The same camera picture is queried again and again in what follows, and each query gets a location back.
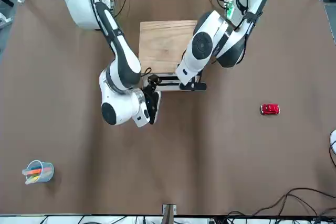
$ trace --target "wooden board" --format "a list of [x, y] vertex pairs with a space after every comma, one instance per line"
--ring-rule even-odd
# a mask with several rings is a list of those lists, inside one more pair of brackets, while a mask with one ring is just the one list
[[151, 67], [153, 73], [174, 73], [196, 23], [195, 20], [141, 22], [141, 71]]

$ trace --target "brown tabletop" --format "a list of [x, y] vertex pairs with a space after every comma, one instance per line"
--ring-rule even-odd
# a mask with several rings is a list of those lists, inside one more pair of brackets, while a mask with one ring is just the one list
[[[127, 0], [118, 21], [135, 52], [142, 21], [193, 20], [209, 0]], [[245, 59], [204, 73], [202, 93], [164, 93], [157, 124], [109, 126], [98, 76], [113, 59], [99, 31], [74, 24], [64, 1], [17, 10], [0, 77], [0, 214], [252, 214], [293, 187], [336, 194], [336, 54], [323, 4], [269, 0]], [[280, 105], [261, 116], [262, 103]], [[34, 160], [53, 181], [26, 186]], [[297, 192], [317, 211], [334, 205]], [[262, 214], [275, 215], [278, 209]], [[293, 199], [284, 214], [306, 215]]]

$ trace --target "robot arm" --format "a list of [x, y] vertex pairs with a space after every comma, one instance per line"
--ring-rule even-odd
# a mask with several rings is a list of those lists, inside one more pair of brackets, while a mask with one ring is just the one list
[[101, 29], [115, 60], [100, 74], [101, 112], [105, 121], [118, 125], [133, 118], [138, 127], [156, 120], [161, 93], [155, 88], [134, 88], [141, 78], [141, 65], [114, 20], [109, 0], [65, 0], [75, 23], [84, 29]]
[[216, 57], [225, 68], [233, 67], [243, 59], [247, 38], [266, 0], [234, 2], [235, 8], [229, 23], [216, 11], [206, 13], [198, 21], [194, 36], [175, 72], [184, 85], [202, 71], [211, 56]]

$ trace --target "red toy car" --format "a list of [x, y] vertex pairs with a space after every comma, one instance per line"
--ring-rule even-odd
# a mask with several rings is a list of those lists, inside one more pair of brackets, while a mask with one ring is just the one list
[[263, 104], [260, 107], [260, 111], [263, 115], [277, 115], [280, 112], [280, 108], [277, 104]]

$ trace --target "clear plastic cup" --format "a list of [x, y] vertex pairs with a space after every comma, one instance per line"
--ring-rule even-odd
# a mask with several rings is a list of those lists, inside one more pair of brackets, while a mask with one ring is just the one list
[[26, 185], [38, 182], [48, 182], [54, 175], [54, 166], [52, 163], [34, 160], [31, 161], [26, 170], [32, 169], [40, 169], [40, 172], [33, 175], [26, 175]]

